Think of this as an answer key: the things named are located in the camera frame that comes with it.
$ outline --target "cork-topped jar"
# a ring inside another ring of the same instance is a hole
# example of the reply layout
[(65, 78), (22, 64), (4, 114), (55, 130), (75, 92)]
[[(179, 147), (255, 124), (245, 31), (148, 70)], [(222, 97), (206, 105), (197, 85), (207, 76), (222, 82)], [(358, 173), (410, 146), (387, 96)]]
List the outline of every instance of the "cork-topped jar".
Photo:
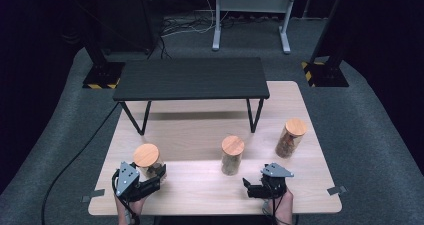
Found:
[(231, 135), (222, 141), (222, 167), (226, 175), (235, 175), (241, 163), (244, 142), (241, 138)]
[(284, 129), (281, 132), (278, 144), (275, 147), (277, 155), (282, 158), (291, 157), (302, 140), (303, 135), (306, 133), (306, 130), (306, 124), (299, 118), (289, 119), (286, 122)]
[(139, 146), (134, 151), (133, 159), (134, 163), (140, 168), (147, 179), (155, 177), (158, 170), (164, 165), (160, 157), (159, 149), (151, 143), (145, 143)]

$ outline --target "wooden surface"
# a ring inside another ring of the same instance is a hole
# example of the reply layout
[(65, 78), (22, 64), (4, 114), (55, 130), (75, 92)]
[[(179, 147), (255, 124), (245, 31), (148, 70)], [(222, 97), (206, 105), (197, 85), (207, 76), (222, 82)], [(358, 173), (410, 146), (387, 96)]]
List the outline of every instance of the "wooden surface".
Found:
[(269, 97), (260, 58), (179, 58), (130, 61), (115, 101)]
[[(92, 198), (90, 214), (117, 214), (112, 175), (121, 161), (132, 162), (134, 150), (144, 143), (158, 146), (167, 164), (167, 178), (147, 199), (143, 214), (262, 214), (263, 201), (248, 198), (242, 178), (260, 184), (260, 170), (272, 162), (294, 173), (286, 179), (294, 194), (294, 213), (339, 212), (339, 197), (327, 192), (334, 183), (297, 84), (268, 82), (268, 87), (271, 96), (264, 102), (255, 133), (250, 132), (243, 99), (153, 102), (145, 136), (134, 130), (122, 112), (95, 188), (105, 189), (105, 195)], [(136, 120), (143, 118), (146, 104), (128, 102)], [(275, 154), (275, 146), (286, 121), (293, 117), (305, 121), (308, 131), (291, 158), (282, 159)], [(221, 143), (228, 135), (245, 143), (234, 176), (221, 172)]]

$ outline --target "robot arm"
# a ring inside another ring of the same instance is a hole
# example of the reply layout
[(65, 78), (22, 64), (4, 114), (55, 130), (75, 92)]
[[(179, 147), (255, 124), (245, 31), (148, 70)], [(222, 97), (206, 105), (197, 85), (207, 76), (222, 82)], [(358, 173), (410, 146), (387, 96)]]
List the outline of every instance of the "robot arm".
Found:
[(247, 195), (253, 198), (275, 199), (286, 193), (286, 177), (293, 177), (293, 173), (287, 171), (276, 163), (265, 164), (262, 169), (262, 185), (251, 185), (243, 178), (243, 184), (247, 188)]

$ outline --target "bench leg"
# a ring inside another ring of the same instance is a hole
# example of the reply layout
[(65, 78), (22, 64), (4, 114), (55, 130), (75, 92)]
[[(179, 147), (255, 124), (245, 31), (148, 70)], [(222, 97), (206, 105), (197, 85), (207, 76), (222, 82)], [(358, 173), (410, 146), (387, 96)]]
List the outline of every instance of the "bench leg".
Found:
[(127, 104), (125, 102), (119, 102), (119, 104), (121, 104), (122, 108), (124, 109), (124, 111), (127, 114), (127, 116), (130, 118), (130, 121), (134, 125), (135, 129), (137, 130), (137, 132), (140, 135), (143, 136), (144, 135), (144, 131), (146, 130), (147, 119), (149, 118), (150, 105), (152, 104), (152, 101), (149, 101), (147, 103), (146, 112), (144, 113), (143, 128), (142, 129), (140, 129), (140, 127), (138, 126), (138, 124), (135, 121), (134, 117), (132, 116), (132, 114), (130, 112), (130, 109), (128, 108)]
[(258, 106), (258, 110), (256, 111), (255, 121), (253, 121), (253, 118), (252, 118), (252, 110), (250, 109), (249, 99), (246, 99), (246, 103), (247, 103), (247, 113), (249, 114), (250, 131), (252, 133), (255, 133), (256, 126), (258, 125), (259, 117), (261, 116), (262, 106), (264, 105), (264, 99), (262, 98), (261, 100), (259, 100), (259, 106)]

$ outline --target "black table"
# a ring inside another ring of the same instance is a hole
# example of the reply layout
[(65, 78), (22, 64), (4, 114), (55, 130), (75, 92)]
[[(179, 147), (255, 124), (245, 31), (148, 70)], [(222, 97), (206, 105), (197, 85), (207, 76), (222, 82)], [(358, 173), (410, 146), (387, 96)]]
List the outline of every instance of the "black table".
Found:
[[(152, 101), (246, 99), (250, 130), (255, 132), (264, 99), (269, 98), (260, 58), (190, 58), (127, 62), (113, 100), (144, 135)], [(255, 121), (249, 99), (260, 99)], [(148, 101), (140, 129), (126, 101)]]

